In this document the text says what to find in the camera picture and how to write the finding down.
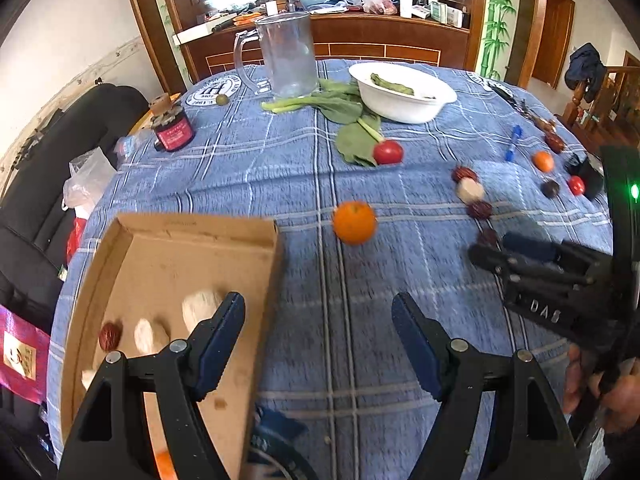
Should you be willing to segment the medium beige yam chunk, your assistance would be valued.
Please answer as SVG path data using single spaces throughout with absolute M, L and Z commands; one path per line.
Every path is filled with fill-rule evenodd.
M 134 344 L 142 356 L 162 351 L 169 341 L 167 330 L 160 321 L 140 318 L 134 328 Z

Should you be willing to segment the clear plastic bag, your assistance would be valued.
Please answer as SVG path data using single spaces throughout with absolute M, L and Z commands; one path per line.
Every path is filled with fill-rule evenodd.
M 73 209 L 77 218 L 88 220 L 116 170 L 100 148 L 74 158 L 68 168 L 70 177 L 63 184 L 62 209 Z

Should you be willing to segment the dark jujube middle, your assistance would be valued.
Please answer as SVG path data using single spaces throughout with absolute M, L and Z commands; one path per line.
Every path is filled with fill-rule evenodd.
M 484 200 L 478 200 L 466 206 L 466 213 L 473 219 L 487 220 L 492 215 L 492 205 Z

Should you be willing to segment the brown cardboard tray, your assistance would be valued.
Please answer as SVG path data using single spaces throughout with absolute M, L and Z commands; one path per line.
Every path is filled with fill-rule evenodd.
M 63 436 L 84 400 L 85 370 L 104 359 L 99 331 L 122 324 L 119 349 L 135 358 L 134 328 L 146 318 L 171 338 L 188 336 L 186 296 L 238 292 L 245 321 L 217 389 L 198 406 L 230 477 L 241 479 L 265 340 L 280 276 L 282 247 L 271 220 L 207 214 L 119 214 L 106 230 L 74 302 L 61 379 Z

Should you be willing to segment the red plastic bag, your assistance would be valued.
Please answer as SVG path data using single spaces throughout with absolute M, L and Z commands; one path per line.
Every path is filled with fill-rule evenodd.
M 66 242 L 66 263 L 70 263 L 73 255 L 77 252 L 78 247 L 80 246 L 82 236 L 84 235 L 85 227 L 87 224 L 87 220 L 84 218 L 76 217 L 73 223 L 73 229 L 70 231 L 70 235 L 67 237 Z

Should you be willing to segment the dark red jujube date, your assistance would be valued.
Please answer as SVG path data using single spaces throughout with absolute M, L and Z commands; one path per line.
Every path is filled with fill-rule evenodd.
M 98 343 L 101 350 L 108 353 L 118 348 L 120 338 L 122 338 L 122 324 L 105 322 L 100 329 Z

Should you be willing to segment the large beige yam chunk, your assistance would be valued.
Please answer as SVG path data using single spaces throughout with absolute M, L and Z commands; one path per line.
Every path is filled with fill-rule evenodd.
M 210 289 L 186 296 L 182 302 L 182 318 L 188 333 L 192 333 L 199 322 L 211 318 L 221 303 L 220 293 Z

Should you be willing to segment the blue plaid tablecloth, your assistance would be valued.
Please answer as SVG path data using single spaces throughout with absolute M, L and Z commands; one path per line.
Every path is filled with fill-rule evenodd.
M 304 108 L 273 115 L 239 88 L 217 106 L 213 78 L 186 97 L 195 128 L 183 150 L 145 143 L 124 162 L 93 211 L 73 256 L 54 315 L 48 415 L 55 451 L 63 447 L 60 400 L 66 339 L 81 282 L 114 218 L 124 212 L 266 217 L 283 245 L 279 297 L 257 395 L 250 475 L 259 479 L 403 479 L 437 412 L 420 388 L 390 319 L 405 290 L 451 335 L 477 348 L 533 352 L 554 388 L 563 382 L 567 343 L 503 309 L 494 277 L 466 256 L 483 223 L 468 216 L 451 173 L 468 166 L 492 205 L 488 226 L 543 240 L 612 245 L 604 198 L 540 190 L 532 156 L 544 148 L 525 125 L 513 162 L 504 155 L 520 116 L 464 70 L 432 68 L 457 93 L 426 124 L 388 122 L 384 136 L 405 155 L 398 165 L 349 165 L 336 125 Z M 375 234 L 360 245 L 334 234 L 335 209 L 369 204 Z

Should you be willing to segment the orange tangerine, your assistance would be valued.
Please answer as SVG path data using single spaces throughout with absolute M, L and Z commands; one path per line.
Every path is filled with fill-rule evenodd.
M 155 454 L 155 463 L 162 480 L 177 480 L 174 465 L 167 450 Z
M 333 214 L 332 226 L 337 238 L 349 245 L 360 245 L 375 234 L 378 219 L 373 208 L 358 200 L 344 202 Z

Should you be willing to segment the wooden stair railing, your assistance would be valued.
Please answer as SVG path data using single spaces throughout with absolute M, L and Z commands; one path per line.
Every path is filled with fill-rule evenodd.
M 593 101 L 585 100 L 580 84 L 560 116 L 585 150 L 600 154 L 605 145 L 639 148 L 639 58 L 626 51 L 621 66 L 608 66 Z

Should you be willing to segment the wooden sideboard cabinet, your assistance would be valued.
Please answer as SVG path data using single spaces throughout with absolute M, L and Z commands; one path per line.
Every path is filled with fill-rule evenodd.
M 166 32 L 156 0 L 129 0 L 156 76 L 168 93 L 233 66 L 235 26 L 210 37 L 176 46 Z M 382 60 L 418 62 L 474 70 L 480 52 L 486 0 L 465 0 L 469 26 L 457 28 L 420 18 L 362 12 L 314 14 L 314 52 L 319 60 Z

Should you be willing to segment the red label ink jar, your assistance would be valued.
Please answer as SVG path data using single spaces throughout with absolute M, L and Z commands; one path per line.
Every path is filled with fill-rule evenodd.
M 163 93 L 151 102 L 150 112 L 151 129 L 160 151 L 182 150 L 194 139 L 195 131 L 179 99 L 173 101 Z

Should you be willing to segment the green leafy vegetable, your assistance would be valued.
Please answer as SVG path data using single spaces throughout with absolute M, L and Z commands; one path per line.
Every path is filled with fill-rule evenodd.
M 328 122 L 340 126 L 335 146 L 344 162 L 375 167 L 374 149 L 385 141 L 380 131 L 381 117 L 362 102 L 355 81 L 341 82 L 320 79 L 320 88 L 309 96 L 281 98 L 262 102 L 262 109 L 272 114 L 283 114 L 312 107 Z

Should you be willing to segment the brown wooden door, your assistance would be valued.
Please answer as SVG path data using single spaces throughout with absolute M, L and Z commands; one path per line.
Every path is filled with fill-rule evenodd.
M 573 0 L 547 0 L 546 14 L 533 77 L 553 89 L 558 88 L 570 46 L 574 22 Z

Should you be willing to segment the clear plastic pitcher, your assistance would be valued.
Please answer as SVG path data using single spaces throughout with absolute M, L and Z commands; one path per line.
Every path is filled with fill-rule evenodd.
M 266 78 L 254 81 L 242 59 L 248 42 L 258 41 Z M 233 63 L 240 81 L 254 93 L 270 92 L 277 98 L 309 96 L 319 88 L 314 40 L 308 12 L 288 12 L 260 18 L 253 29 L 234 38 Z

